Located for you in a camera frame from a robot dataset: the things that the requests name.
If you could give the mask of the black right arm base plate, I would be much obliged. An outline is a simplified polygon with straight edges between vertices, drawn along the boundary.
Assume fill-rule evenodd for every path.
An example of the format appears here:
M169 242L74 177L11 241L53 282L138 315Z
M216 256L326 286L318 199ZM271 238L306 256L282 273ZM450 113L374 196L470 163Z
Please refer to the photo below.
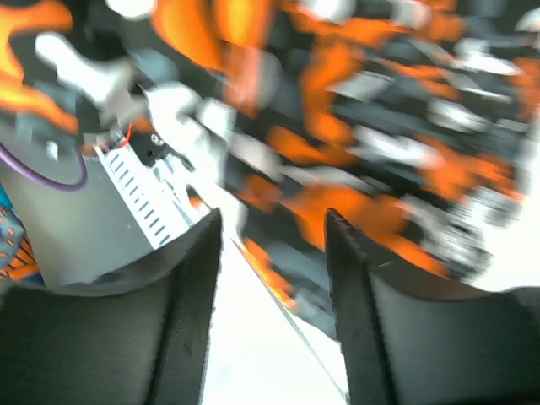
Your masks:
M146 167L153 167L158 160L164 159L167 155L173 153L172 148L152 132L134 130L129 145L140 162Z

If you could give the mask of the camouflage patterned shorts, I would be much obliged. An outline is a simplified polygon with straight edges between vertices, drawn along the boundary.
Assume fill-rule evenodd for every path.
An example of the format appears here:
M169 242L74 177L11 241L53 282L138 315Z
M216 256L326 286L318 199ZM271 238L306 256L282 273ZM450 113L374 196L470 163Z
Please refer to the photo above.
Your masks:
M325 217L464 280L525 191L536 1L4 1L1 123L84 165L157 134L273 295L335 334Z

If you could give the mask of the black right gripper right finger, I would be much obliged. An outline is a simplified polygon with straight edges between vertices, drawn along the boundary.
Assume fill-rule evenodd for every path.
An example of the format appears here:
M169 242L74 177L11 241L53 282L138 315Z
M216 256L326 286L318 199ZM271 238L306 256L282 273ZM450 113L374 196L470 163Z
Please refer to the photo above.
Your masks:
M538 403L538 288L438 277L336 211L326 254L352 404Z

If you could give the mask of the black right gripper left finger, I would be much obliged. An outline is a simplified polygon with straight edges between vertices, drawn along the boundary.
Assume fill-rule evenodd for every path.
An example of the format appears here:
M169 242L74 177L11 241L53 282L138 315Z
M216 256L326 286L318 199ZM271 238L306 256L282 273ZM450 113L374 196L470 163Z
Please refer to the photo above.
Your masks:
M221 246L213 210L92 283L2 282L2 403L199 403Z

